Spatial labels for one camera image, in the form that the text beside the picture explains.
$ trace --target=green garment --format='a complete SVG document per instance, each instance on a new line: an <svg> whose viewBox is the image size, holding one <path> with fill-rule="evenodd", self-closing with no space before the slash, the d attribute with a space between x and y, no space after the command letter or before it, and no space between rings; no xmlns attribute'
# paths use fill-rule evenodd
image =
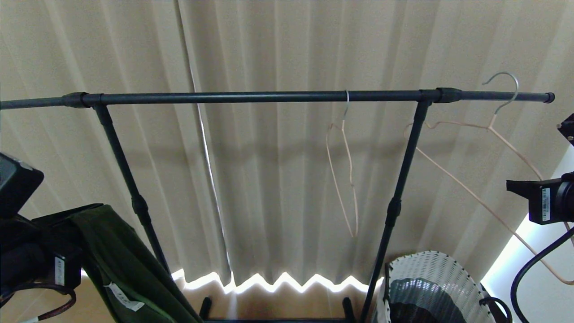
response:
<svg viewBox="0 0 574 323"><path fill-rule="evenodd" d="M70 219L83 235L82 267L116 322L202 322L171 275L111 206L85 210ZM127 297L123 303L111 283ZM137 311L128 308L130 304Z"/></svg>

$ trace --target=laundry basket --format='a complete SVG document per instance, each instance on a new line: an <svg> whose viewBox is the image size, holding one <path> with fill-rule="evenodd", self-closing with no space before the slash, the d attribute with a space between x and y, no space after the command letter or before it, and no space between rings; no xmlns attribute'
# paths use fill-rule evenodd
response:
<svg viewBox="0 0 574 323"><path fill-rule="evenodd" d="M377 302L379 323L494 322L484 295L452 257L425 251L385 265L384 292Z"/></svg>

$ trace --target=white wicker basket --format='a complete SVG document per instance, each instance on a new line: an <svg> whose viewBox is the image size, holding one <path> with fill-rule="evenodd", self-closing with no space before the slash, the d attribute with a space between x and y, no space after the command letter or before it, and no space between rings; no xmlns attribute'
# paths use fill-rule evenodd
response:
<svg viewBox="0 0 574 323"><path fill-rule="evenodd" d="M468 272L452 257L425 251L396 259L385 266L385 284L379 293L377 319L391 323L391 304L424 309L438 322L494 322L483 293Z"/></svg>

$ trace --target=white wall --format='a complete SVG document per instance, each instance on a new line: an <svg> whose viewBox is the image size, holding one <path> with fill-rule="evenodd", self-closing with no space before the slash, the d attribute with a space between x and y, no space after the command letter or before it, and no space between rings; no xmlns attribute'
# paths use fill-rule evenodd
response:
<svg viewBox="0 0 574 323"><path fill-rule="evenodd" d="M572 146L567 150L552 178L571 171L574 171ZM541 251L564 234L565 228L562 223L537 225L528 221L527 217L517 232L535 250ZM482 280L487 291L512 308L510 286L520 268L532 257L532 253L513 236ZM574 247L571 242L564 243L545 257L545 260L562 277L574 280ZM561 283L540 262L522 278L517 298L523 314L531 323L574 322L574 286ZM514 311L513 319L518 321Z"/></svg>

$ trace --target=barcode sticker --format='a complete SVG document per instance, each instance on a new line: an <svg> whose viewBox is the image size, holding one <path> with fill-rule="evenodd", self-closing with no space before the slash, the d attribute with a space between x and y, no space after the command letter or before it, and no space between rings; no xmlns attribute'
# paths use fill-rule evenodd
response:
<svg viewBox="0 0 574 323"><path fill-rule="evenodd" d="M54 259L54 282L56 285L65 286L65 262L63 259L55 257Z"/></svg>
<svg viewBox="0 0 574 323"><path fill-rule="evenodd" d="M126 294L124 294L123 291L118 287L118 285L116 285L114 283L110 283L109 285L104 285L104 287L108 287L111 290L111 292L114 293L114 296L116 297L116 299L123 306L129 308L130 310L132 310L134 312L137 312L144 305L144 303L142 303L142 302L130 301L130 299L126 296Z"/></svg>
<svg viewBox="0 0 574 323"><path fill-rule="evenodd" d="M550 221L550 188L542 189L542 221Z"/></svg>

